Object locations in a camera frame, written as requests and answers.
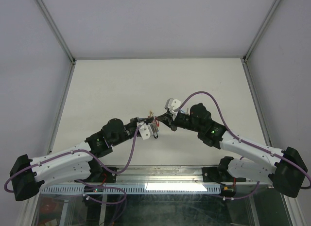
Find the white bracket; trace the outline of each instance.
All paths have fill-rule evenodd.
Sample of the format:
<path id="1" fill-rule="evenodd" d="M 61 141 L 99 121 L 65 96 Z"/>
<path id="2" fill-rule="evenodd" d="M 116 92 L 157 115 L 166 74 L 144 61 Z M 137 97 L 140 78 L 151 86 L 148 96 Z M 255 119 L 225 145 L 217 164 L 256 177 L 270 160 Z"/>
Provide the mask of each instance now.
<path id="1" fill-rule="evenodd" d="M 33 172 L 36 173 L 35 181 L 39 182 L 44 180 L 44 184 L 41 185 L 40 189 L 76 179 L 86 179 L 91 175 L 88 162 L 91 161 L 93 157 L 84 152 L 74 153 L 73 151 L 77 149 L 91 151 L 88 143 L 81 142 L 64 151 L 33 158 L 30 163 L 31 165 L 40 163 L 39 166 L 32 168 Z M 42 163 L 44 160 L 66 152 L 70 152 L 71 154 L 59 157 L 47 163 Z"/>
<path id="2" fill-rule="evenodd" d="M 154 131 L 150 125 L 147 125 L 144 122 L 137 123 L 137 125 L 141 125 L 139 128 L 139 133 L 143 140 L 150 138 L 150 136 L 154 134 Z"/>
<path id="3" fill-rule="evenodd" d="M 181 101 L 177 100 L 177 99 L 173 99 L 173 98 L 169 98 L 165 104 L 165 109 L 169 110 L 170 113 L 172 113 L 173 115 L 173 121 L 175 120 L 178 111 L 174 111 L 175 109 L 178 109 L 181 105 Z"/>

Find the robotic arm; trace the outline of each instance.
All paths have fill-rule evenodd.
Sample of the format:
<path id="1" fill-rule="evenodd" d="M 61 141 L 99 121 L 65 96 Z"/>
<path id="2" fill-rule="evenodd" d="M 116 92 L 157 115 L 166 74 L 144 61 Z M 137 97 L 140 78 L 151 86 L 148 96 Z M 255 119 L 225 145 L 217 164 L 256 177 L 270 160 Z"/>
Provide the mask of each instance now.
<path id="1" fill-rule="evenodd" d="M 152 135 L 157 138 L 156 121 L 159 121 L 173 131 L 180 127 L 197 132 L 198 138 L 204 144 L 249 159 L 238 160 L 225 156 L 218 165 L 219 174 L 265 182 L 273 185 L 282 194 L 297 197 L 305 177 L 299 169 L 308 171 L 297 150 L 288 147 L 284 151 L 235 135 L 228 130 L 225 123 L 221 125 L 213 121 L 211 113 L 202 103 L 193 105 L 189 114 L 182 113 L 179 108 L 185 102 L 181 104 L 179 100 L 170 98 L 165 105 L 167 112 L 163 115 L 144 119 L 133 118 L 126 125 L 120 119 L 111 119 L 99 132 L 86 138 L 84 142 L 59 153 L 33 159 L 29 159 L 27 155 L 20 156 L 10 171 L 11 178 L 6 182 L 5 190 L 13 192 L 17 201 L 22 201 L 36 195 L 39 190 L 58 183 L 78 179 L 92 182 L 98 179 L 103 171 L 96 158 L 111 153 L 112 146 L 136 139 L 136 136 L 142 137 L 143 140 Z M 294 163 L 298 169 L 284 159 Z M 122 171 L 116 173 L 122 173 L 128 165 L 129 162 Z M 13 191 L 6 187 L 10 180 Z"/>

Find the white cable tray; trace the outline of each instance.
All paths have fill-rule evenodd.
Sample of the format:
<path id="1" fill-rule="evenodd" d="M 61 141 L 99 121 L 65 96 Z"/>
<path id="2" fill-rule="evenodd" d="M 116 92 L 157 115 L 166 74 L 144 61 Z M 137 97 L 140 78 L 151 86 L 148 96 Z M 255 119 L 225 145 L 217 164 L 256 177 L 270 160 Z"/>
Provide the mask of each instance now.
<path id="1" fill-rule="evenodd" d="M 120 191 L 113 189 L 104 189 L 98 192 L 84 192 L 83 184 L 59 184 L 47 187 L 41 190 L 41 194 L 61 194 L 61 195 L 76 195 L 76 194 L 120 194 Z M 188 191 L 188 190 L 148 190 L 145 185 L 107 185 L 107 187 L 118 187 L 124 190 L 127 194 L 220 194 L 220 185 L 204 185 L 206 190 L 203 191 Z"/>

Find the black end cap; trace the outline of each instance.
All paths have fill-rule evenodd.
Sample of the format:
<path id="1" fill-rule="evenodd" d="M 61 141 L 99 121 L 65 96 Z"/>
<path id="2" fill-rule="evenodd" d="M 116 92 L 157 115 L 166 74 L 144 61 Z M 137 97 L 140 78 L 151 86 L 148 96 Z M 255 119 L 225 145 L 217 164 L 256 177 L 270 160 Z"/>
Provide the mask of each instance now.
<path id="1" fill-rule="evenodd" d="M 18 157 L 10 171 L 10 176 L 30 166 L 30 162 L 27 155 Z M 12 186 L 16 201 L 29 199 L 39 193 L 39 186 L 35 181 L 34 173 L 31 169 L 16 176 L 12 180 Z"/>
<path id="2" fill-rule="evenodd" d="M 193 119 L 200 119 L 202 121 L 211 119 L 211 113 L 206 110 L 205 106 L 202 103 L 195 104 L 190 108 L 190 116 Z"/>
<path id="3" fill-rule="evenodd" d="M 299 152 L 296 149 L 288 147 L 283 153 L 284 158 L 287 158 L 291 162 L 297 164 L 304 171 L 308 171 L 305 163 L 303 162 Z M 281 160 L 277 165 L 275 173 L 270 174 L 269 178 L 272 180 L 273 186 L 277 191 L 288 197 L 296 198 L 298 196 L 299 190 L 301 189 L 301 185 L 305 179 L 305 176 L 293 165 L 287 163 L 284 160 Z"/>

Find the transparent acrylic panel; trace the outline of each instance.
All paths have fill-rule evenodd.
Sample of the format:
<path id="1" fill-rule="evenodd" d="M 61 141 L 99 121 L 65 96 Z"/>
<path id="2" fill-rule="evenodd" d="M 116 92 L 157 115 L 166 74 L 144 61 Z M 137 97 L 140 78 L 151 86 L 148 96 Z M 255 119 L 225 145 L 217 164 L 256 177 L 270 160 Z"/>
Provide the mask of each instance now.
<path id="1" fill-rule="evenodd" d="M 237 185 L 237 195 L 254 185 Z M 116 202 L 122 194 L 92 197 Z M 42 194 L 34 226 L 290 226 L 280 193 L 260 186 L 250 198 L 223 201 L 210 194 L 128 194 L 118 205 L 85 200 L 82 195 Z"/>

